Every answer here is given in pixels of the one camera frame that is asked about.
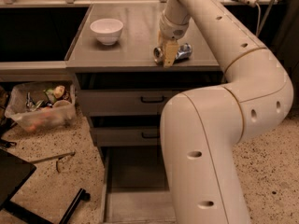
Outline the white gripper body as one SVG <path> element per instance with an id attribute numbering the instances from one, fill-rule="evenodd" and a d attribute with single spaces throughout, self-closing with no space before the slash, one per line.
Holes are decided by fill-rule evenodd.
<path id="1" fill-rule="evenodd" d="M 173 12 L 162 13 L 159 26 L 162 37 L 167 39 L 181 39 L 188 27 L 190 16 L 187 14 L 178 14 Z"/>

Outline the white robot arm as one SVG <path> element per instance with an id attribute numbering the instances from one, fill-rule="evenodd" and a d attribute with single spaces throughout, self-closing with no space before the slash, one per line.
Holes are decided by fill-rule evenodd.
<path id="1" fill-rule="evenodd" d="M 226 81 L 183 91 L 164 106 L 161 146 L 177 224 L 250 224 L 233 146 L 284 120 L 292 82 L 266 45 L 217 0 L 168 0 L 159 33 L 166 65 L 189 22 Z"/>

